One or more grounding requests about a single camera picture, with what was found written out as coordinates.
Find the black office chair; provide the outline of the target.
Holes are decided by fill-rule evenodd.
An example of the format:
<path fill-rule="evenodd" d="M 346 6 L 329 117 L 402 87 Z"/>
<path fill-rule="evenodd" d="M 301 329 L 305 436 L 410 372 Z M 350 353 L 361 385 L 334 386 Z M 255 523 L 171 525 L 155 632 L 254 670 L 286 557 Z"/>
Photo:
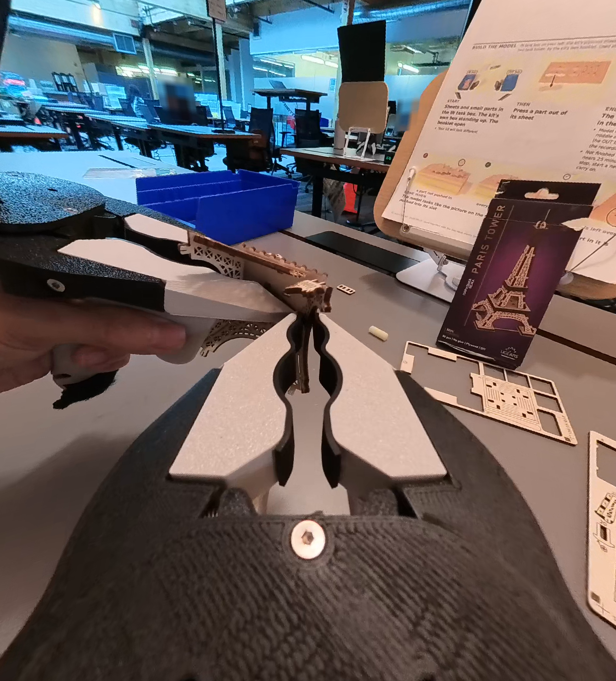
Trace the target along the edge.
<path fill-rule="evenodd" d="M 248 169 L 256 172 L 271 171 L 275 148 L 272 109 L 251 107 L 248 132 L 258 137 L 257 140 L 250 143 L 250 167 Z"/>

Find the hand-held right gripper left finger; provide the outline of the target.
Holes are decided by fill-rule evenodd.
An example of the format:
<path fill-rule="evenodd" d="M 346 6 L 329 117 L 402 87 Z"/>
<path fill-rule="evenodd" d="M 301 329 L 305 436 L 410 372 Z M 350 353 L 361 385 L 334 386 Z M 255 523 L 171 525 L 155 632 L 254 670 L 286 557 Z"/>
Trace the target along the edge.
<path fill-rule="evenodd" d="M 252 499 L 286 485 L 294 464 L 292 406 L 297 314 L 227 361 L 185 438 L 169 475 L 246 491 Z"/>

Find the wooden puzzle frame sheet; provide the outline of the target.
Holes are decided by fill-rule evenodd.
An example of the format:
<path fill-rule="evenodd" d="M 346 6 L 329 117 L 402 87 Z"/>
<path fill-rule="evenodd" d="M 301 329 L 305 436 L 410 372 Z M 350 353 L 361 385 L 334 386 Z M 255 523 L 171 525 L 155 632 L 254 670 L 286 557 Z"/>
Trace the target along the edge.
<path fill-rule="evenodd" d="M 468 395 L 479 406 L 460 402 L 458 396 L 432 387 L 425 390 L 444 406 L 498 421 L 542 437 L 576 446 L 578 440 L 559 391 L 550 379 L 512 371 L 477 358 L 452 353 L 412 340 L 405 342 L 399 369 L 412 375 L 416 358 L 464 363 L 468 373 Z"/>

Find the wooden tower base model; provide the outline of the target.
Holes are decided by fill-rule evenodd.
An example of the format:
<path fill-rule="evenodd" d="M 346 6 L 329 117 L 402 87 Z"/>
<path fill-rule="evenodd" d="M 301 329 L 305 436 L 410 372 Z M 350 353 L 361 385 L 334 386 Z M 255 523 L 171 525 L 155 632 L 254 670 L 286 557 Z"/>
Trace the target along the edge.
<path fill-rule="evenodd" d="M 285 302 L 301 319 L 296 351 L 296 386 L 309 391 L 307 343 L 319 312 L 331 311 L 332 287 L 328 275 L 290 261 L 277 253 L 248 244 L 239 247 L 219 243 L 199 232 L 189 231 L 186 243 L 177 243 L 180 255 L 196 263 L 206 263 L 231 278 L 255 281 Z"/>

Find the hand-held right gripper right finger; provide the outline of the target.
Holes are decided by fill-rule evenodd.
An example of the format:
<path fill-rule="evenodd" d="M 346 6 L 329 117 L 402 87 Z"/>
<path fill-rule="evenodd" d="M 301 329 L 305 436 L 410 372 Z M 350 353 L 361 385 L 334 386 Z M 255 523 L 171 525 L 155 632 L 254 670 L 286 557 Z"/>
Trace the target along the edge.
<path fill-rule="evenodd" d="M 324 408 L 321 460 L 332 487 L 357 503 L 379 489 L 437 482 L 447 475 L 396 370 L 319 314 L 313 326 Z"/>

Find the person's left hand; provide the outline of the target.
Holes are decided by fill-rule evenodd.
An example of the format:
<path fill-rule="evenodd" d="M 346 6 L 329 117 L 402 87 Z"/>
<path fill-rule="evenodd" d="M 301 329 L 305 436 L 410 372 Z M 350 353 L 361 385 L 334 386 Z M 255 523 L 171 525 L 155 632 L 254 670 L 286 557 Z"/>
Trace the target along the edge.
<path fill-rule="evenodd" d="M 0 288 L 0 394 L 52 373 L 52 351 L 76 347 L 73 362 L 94 373 L 125 366 L 132 355 L 179 351 L 186 330 L 117 306 L 34 300 Z"/>

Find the grey desk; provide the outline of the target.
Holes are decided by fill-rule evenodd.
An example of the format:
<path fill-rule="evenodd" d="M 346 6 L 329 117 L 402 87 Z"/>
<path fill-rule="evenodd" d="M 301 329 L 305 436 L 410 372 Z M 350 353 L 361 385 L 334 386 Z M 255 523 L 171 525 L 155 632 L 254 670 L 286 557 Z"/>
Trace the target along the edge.
<path fill-rule="evenodd" d="M 395 278 L 285 234 L 258 248 L 329 275 L 332 317 L 350 334 L 398 367 L 407 340 L 433 345 L 447 306 Z M 389 333 L 381 342 L 368 333 Z M 225 344 L 182 367 L 139 356 L 119 372 L 106 394 L 64 411 L 46 377 L 0 394 L 0 655 L 45 590 L 84 507 L 117 458 L 147 426 L 204 373 L 246 345 Z M 548 538 L 569 589 L 588 622 L 616 658 L 616 629 L 586 605 L 587 436 L 616 440 L 616 365 L 535 338 L 523 370 L 555 382 L 579 445 L 571 447 L 452 409 L 517 484 Z"/>

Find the black desk rail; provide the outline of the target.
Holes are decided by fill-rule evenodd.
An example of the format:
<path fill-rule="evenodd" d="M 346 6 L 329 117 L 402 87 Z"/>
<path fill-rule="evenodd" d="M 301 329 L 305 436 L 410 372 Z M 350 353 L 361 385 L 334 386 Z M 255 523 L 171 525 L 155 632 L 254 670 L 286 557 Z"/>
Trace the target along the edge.
<path fill-rule="evenodd" d="M 389 276 L 395 276 L 419 263 L 418 260 L 333 231 L 308 236 L 306 241 L 313 246 Z"/>

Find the blue plastic bin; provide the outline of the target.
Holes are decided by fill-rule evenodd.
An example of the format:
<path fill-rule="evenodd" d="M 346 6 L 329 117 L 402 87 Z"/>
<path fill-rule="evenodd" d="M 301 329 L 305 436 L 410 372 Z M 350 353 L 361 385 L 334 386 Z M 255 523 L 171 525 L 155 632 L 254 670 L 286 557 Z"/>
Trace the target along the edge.
<path fill-rule="evenodd" d="M 289 229 L 299 183 L 258 172 L 197 172 L 135 179 L 139 206 L 235 245 Z"/>

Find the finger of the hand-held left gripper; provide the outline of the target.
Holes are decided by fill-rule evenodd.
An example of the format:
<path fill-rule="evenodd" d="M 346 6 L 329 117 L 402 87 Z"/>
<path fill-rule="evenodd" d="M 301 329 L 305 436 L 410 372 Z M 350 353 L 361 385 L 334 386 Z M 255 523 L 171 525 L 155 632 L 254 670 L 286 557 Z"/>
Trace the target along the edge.
<path fill-rule="evenodd" d="M 59 253 L 161 279 L 164 310 L 180 317 L 278 321 L 290 308 L 259 283 L 162 258 L 120 239 L 76 240 Z"/>
<path fill-rule="evenodd" d="M 189 231 L 186 227 L 172 225 L 142 214 L 124 217 L 124 225 L 125 240 L 170 261 L 192 261 L 188 253 L 181 251 L 181 246 L 188 247 Z"/>

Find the purple cardboard box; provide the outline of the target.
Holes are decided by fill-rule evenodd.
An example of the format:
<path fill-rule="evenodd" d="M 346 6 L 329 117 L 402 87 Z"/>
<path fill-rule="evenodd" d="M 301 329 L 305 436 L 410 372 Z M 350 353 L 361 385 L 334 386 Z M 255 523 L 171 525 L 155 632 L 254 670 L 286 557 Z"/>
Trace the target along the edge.
<path fill-rule="evenodd" d="M 501 181 L 437 342 L 517 369 L 567 270 L 600 187 Z"/>

